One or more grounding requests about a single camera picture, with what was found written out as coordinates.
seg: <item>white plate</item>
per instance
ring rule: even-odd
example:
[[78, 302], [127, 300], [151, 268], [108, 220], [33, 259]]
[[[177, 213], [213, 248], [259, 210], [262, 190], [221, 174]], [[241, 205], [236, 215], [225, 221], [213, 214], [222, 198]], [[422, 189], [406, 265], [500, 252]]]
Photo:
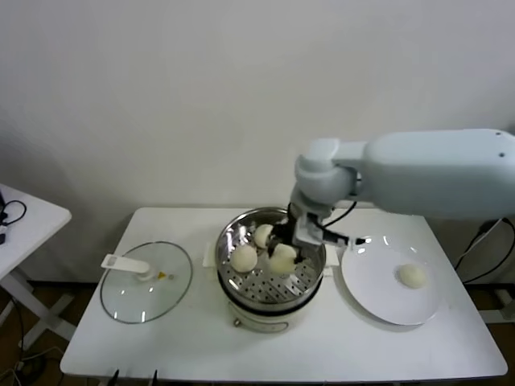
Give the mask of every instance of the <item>white plate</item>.
[[[352, 296], [371, 314], [394, 324], [414, 326], [427, 322], [441, 301], [435, 275], [417, 249], [395, 243], [388, 236], [368, 236], [362, 245], [349, 246], [341, 269]], [[416, 264], [427, 284], [412, 289], [398, 280], [398, 269]]]

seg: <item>floor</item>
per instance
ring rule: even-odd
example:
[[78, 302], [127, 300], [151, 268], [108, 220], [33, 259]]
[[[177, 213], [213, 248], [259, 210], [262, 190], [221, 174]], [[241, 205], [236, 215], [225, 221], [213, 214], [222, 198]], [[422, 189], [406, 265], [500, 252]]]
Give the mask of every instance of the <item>floor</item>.
[[[59, 299], [64, 292], [72, 294], [75, 298], [68, 308], [62, 313], [62, 317], [72, 324], [77, 324], [80, 316], [84, 313], [89, 299], [93, 294], [93, 288], [56, 288], [56, 287], [39, 287], [35, 289], [35, 296], [45, 305], [50, 306]], [[472, 289], [469, 291], [472, 300], [479, 310], [488, 310], [498, 308], [499, 304], [495, 296], [483, 289]], [[8, 303], [9, 296], [0, 289], [0, 310]], [[28, 331], [36, 322], [37, 318], [25, 307], [20, 306], [23, 327]], [[459, 385], [459, 386], [514, 386], [515, 385], [515, 325], [491, 325], [489, 329], [496, 340], [497, 345], [501, 349], [503, 355], [508, 362], [509, 372], [505, 376], [491, 380], [462, 380], [455, 382], [430, 382], [433, 385]], [[17, 343], [20, 337], [19, 318], [15, 311], [12, 311], [0, 326], [0, 374], [6, 369], [12, 368], [19, 360], [19, 349]], [[62, 351], [67, 346], [66, 340], [50, 331], [36, 342], [25, 356], [32, 353], [39, 353], [51, 347], [59, 347]], [[41, 375], [34, 381], [26, 382], [34, 386], [93, 386], [97, 382], [95, 380], [86, 380], [85, 378], [63, 376], [59, 370], [59, 359], [61, 354], [57, 350], [48, 352], [46, 366], [43, 368]], [[0, 386], [12, 384], [12, 376], [6, 378], [0, 377]], [[147, 382], [121, 382], [120, 385], [144, 385]]]

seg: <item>white table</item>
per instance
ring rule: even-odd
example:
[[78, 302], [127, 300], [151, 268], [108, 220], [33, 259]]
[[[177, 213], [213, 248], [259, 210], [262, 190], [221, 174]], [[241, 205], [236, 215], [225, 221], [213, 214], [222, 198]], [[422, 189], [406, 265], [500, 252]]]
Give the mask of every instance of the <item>white table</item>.
[[[23, 337], [23, 349], [32, 343], [46, 330], [50, 329], [70, 340], [75, 327], [57, 317], [72, 301], [70, 295], [63, 295], [49, 310], [34, 295], [23, 274], [16, 267], [31, 255], [41, 244], [57, 233], [71, 218], [68, 210], [48, 203], [34, 196], [22, 193], [0, 184], [0, 191], [6, 202], [20, 200], [27, 205], [27, 213], [18, 222], [10, 225], [6, 231], [6, 243], [0, 245], [0, 285], [26, 308], [39, 317], [39, 321]], [[18, 204], [7, 207], [7, 221], [18, 217], [23, 211]], [[10, 303], [0, 314], [0, 323], [12, 310]]]
[[169, 240], [193, 261], [192, 284], [168, 314], [142, 325], [112, 320], [97, 287], [61, 361], [70, 375], [163, 380], [378, 382], [499, 376], [506, 362], [426, 221], [355, 210], [335, 229], [386, 234], [431, 256], [443, 303], [422, 326], [394, 326], [367, 314], [341, 276], [325, 277], [306, 318], [281, 334], [233, 326], [222, 289], [202, 267], [204, 250], [245, 209], [142, 208], [115, 253]]

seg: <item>lid handle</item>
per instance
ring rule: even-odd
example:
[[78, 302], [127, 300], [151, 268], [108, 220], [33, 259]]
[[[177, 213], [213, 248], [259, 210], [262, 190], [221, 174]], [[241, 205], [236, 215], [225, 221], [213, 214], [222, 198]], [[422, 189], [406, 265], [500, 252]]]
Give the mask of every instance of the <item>lid handle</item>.
[[148, 280], [154, 276], [154, 271], [146, 261], [131, 259], [108, 253], [105, 255], [101, 263], [104, 269], [116, 269], [118, 271], [126, 271], [136, 273], [139, 280]]

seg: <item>white cooker base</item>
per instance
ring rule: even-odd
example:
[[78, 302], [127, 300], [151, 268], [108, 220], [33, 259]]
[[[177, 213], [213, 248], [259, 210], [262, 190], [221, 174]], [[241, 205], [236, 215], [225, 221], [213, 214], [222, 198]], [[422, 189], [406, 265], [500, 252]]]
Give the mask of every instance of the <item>white cooker base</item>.
[[234, 316], [233, 325], [235, 327], [246, 327], [249, 330], [264, 333], [283, 332], [298, 325], [309, 308], [309, 304], [314, 299], [310, 299], [308, 304], [300, 310], [281, 316], [262, 316], [245, 311], [233, 302], [229, 301], [229, 311]]

